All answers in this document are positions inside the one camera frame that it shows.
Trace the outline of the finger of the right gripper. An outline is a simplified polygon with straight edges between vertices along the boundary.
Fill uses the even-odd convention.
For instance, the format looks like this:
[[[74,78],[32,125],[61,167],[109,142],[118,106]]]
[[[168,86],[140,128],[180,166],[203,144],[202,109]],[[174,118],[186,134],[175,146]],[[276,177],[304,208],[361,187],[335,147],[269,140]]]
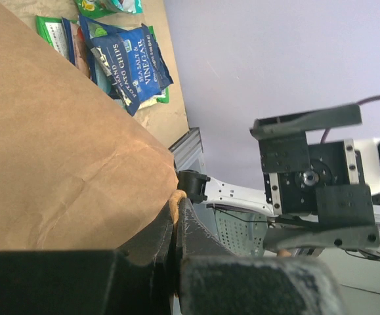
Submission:
[[[263,238],[263,248],[269,251],[296,248],[330,248],[348,250],[372,249],[380,246],[376,225],[335,228],[322,231],[300,228],[271,228]]]
[[[250,133],[257,140],[265,140],[304,131],[358,125],[361,122],[360,106],[345,104],[321,110],[256,119]]]

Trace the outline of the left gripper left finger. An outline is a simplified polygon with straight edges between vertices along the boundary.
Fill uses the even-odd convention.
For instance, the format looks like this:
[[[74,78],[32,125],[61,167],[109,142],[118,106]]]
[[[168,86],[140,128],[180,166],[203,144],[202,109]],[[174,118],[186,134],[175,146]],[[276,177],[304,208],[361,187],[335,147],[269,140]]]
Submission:
[[[0,314],[169,314],[168,208],[117,249],[0,251]]]

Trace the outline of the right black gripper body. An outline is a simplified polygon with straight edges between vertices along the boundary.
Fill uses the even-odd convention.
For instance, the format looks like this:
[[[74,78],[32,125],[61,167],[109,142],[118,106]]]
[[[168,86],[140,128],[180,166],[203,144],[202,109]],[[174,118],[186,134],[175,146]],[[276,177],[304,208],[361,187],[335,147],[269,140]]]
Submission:
[[[259,141],[273,217],[315,215],[320,226],[373,226],[373,203],[351,139],[308,144],[304,134]]]

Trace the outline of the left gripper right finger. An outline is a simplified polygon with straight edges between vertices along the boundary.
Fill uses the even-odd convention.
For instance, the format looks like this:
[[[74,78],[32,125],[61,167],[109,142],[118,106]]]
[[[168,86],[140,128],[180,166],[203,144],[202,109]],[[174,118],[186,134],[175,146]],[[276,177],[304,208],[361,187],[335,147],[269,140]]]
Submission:
[[[343,314],[329,269],[316,259],[238,257],[213,237],[192,203],[179,205],[183,314]]]

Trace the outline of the brown paper bag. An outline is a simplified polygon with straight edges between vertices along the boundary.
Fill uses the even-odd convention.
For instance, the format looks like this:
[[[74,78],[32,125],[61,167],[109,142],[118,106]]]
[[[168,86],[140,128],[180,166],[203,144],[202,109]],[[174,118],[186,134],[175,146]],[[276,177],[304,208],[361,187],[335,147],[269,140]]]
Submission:
[[[188,131],[162,1],[107,24],[153,25],[170,101],[130,116],[35,30],[72,1],[0,1],[0,251],[112,249],[150,224],[177,186],[169,147]]]

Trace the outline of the blue Kettle chips bag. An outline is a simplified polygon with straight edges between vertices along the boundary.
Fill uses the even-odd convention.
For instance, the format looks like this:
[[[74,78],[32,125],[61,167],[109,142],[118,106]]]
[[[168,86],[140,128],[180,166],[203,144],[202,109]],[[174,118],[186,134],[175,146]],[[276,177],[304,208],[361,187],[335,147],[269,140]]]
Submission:
[[[143,102],[173,84],[147,25],[124,30],[93,20],[87,27],[89,48],[122,101],[121,106],[131,116]]]

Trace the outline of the teal white snack pack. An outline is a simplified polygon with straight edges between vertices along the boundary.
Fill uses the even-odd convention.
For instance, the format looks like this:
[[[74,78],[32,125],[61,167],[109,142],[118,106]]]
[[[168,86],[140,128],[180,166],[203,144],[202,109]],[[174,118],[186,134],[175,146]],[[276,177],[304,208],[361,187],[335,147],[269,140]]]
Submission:
[[[141,0],[111,0],[113,6],[122,12],[141,14],[143,12]]]

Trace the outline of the blue Burts chips bag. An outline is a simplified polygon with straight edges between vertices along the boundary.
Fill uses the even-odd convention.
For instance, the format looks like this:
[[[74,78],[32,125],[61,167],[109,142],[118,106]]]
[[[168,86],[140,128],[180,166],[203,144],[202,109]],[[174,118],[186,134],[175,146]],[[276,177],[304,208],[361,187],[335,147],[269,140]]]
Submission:
[[[87,59],[87,46],[77,23],[62,18],[62,25],[68,44],[68,60],[86,77],[91,77]]]

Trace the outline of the green Fox's candy bag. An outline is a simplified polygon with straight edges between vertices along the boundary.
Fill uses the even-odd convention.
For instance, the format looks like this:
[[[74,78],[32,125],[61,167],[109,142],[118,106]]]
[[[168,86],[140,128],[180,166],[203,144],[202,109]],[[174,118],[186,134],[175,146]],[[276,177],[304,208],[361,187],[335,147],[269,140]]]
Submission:
[[[92,19],[98,19],[113,15],[116,12],[106,7],[103,1],[98,0],[74,0],[79,13]]]

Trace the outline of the green white chips bag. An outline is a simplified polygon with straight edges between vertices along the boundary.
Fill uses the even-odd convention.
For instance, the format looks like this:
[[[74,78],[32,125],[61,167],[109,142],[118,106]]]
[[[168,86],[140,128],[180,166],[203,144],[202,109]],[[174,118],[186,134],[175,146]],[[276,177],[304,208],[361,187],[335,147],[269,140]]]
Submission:
[[[38,34],[65,59],[69,59],[68,40],[64,31],[62,20],[44,16],[35,18]],[[156,103],[169,103],[169,89],[162,90],[161,94],[153,96],[140,105],[139,109],[148,108]]]

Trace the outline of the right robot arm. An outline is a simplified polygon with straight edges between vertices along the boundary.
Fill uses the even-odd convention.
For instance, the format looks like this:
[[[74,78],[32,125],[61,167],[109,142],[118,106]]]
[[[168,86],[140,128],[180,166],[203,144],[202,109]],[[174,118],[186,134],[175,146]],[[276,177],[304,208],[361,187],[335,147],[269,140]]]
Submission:
[[[274,220],[267,250],[379,247],[374,207],[380,196],[380,138],[309,144],[309,131],[359,125],[358,104],[258,119],[264,189],[235,186],[195,171],[179,173],[193,203],[230,207]]]

